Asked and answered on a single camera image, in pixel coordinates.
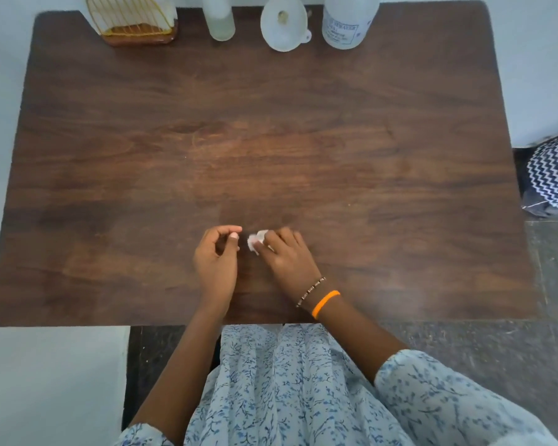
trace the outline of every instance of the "person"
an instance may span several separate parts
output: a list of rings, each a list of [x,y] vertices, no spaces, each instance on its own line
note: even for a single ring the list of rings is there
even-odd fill
[[[194,254],[200,305],[118,445],[558,445],[531,413],[358,311],[290,228],[254,247],[318,323],[222,329],[241,231],[205,232]],[[207,376],[220,331],[220,365]]]

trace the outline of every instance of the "clear liquid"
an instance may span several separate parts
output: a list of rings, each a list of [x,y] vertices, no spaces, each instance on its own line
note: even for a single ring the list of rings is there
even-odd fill
[[[209,27],[209,34],[215,40],[223,42],[231,39],[236,33],[234,15],[231,11],[229,15],[224,18],[213,18],[208,16],[205,12],[205,20],[206,25]]]

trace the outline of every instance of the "white plastic bottle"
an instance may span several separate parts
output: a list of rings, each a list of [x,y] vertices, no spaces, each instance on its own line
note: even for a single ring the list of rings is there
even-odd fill
[[[231,0],[202,0],[202,2],[211,37],[220,42],[231,39],[236,33]]]
[[[380,0],[324,0],[322,36],[340,50],[357,47],[379,10]]]

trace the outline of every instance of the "forearm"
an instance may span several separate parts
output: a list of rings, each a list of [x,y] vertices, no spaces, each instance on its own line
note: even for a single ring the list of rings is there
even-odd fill
[[[147,423],[176,446],[183,444],[201,400],[222,320],[223,313],[215,308],[197,310],[131,424]]]
[[[318,293],[317,298],[326,293],[327,287],[319,289],[322,291]],[[341,296],[328,300],[318,314],[318,321],[337,340],[370,382],[374,381],[376,373],[385,361],[400,350],[408,348],[405,343],[378,326]]]

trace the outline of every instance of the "wood grain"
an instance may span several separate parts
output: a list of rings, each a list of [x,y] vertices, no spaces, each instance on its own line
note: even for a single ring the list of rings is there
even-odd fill
[[[309,321],[247,234],[291,225],[374,318],[539,314],[487,9],[385,3],[350,51],[209,38],[113,49],[35,23],[0,236],[0,326],[186,323],[205,228],[245,229],[231,323]]]

